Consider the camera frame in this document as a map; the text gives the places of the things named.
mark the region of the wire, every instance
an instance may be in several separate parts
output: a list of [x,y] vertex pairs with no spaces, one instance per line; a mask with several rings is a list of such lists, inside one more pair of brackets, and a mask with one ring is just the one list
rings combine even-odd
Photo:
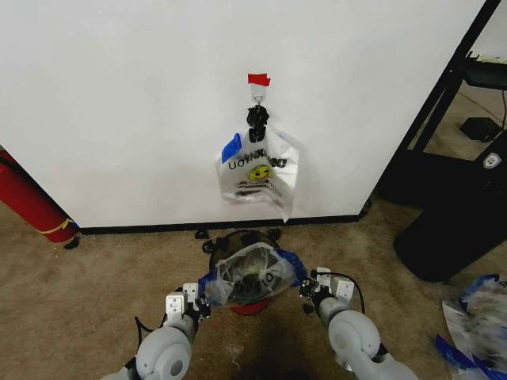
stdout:
[[363,298],[363,292],[361,291],[361,288],[359,286],[359,283],[349,275],[346,275],[344,273],[338,273],[338,272],[316,272],[316,275],[331,275],[331,276],[339,276],[339,277],[345,277],[346,279],[351,280],[354,285],[356,286],[357,293],[359,293],[359,299],[361,302],[361,313],[366,314],[366,311],[364,310],[364,298]]
[[[164,322],[166,321],[167,314],[164,313],[164,317],[162,318],[162,322],[160,322],[159,329],[164,325]],[[139,318],[134,317],[135,321],[135,327],[137,328],[137,348],[141,345],[141,342],[143,341],[143,330],[147,333],[152,333],[153,330],[146,327]]]
[[501,121],[501,129],[504,130],[504,128],[505,128],[505,117],[507,116],[507,103],[505,103],[505,90],[504,89],[501,91],[501,99],[504,102],[504,118]]

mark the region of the floor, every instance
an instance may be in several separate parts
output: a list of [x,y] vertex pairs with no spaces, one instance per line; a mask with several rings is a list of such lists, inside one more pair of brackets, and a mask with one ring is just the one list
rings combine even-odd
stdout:
[[[456,97],[428,151],[474,158],[484,146],[457,127],[486,112]],[[358,223],[282,227],[280,245],[308,268],[327,266],[359,281],[383,342],[421,380],[448,380],[433,348],[448,336],[441,300],[484,273],[507,269],[502,244],[446,283],[414,277],[392,249],[420,212],[373,195]],[[226,231],[211,231],[214,238]],[[85,236],[67,251],[0,204],[0,352],[3,378],[90,379],[118,371],[134,354],[134,316],[160,322],[164,297],[201,277],[208,257],[193,232]],[[280,294],[256,317],[212,311],[201,324],[186,379],[310,379],[353,376],[333,360],[326,331],[306,315],[297,291]]]

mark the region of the yellow smiley face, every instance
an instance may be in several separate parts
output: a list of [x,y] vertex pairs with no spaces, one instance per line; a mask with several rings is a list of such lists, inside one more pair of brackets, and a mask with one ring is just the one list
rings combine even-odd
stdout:
[[266,177],[273,178],[273,170],[267,165],[256,166],[248,173],[248,179],[253,182],[263,180]]

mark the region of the crumpled plastic bag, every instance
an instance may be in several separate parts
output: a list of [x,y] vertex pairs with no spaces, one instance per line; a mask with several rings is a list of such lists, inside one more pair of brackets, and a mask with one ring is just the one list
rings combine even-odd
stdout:
[[266,202],[287,222],[298,176],[298,150],[269,127],[260,142],[237,133],[216,162],[222,197],[229,203]]
[[199,280],[199,289],[213,306],[241,306],[299,286],[306,277],[306,269],[294,253],[260,242],[219,260],[214,270]]
[[507,279],[484,275],[458,298],[443,301],[456,347],[441,336],[436,348],[453,365],[453,380],[507,380]]

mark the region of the red tape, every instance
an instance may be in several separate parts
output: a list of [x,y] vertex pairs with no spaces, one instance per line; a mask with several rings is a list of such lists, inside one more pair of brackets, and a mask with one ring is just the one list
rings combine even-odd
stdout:
[[267,87],[271,82],[271,78],[268,78],[267,74],[248,74],[249,85],[260,85]]

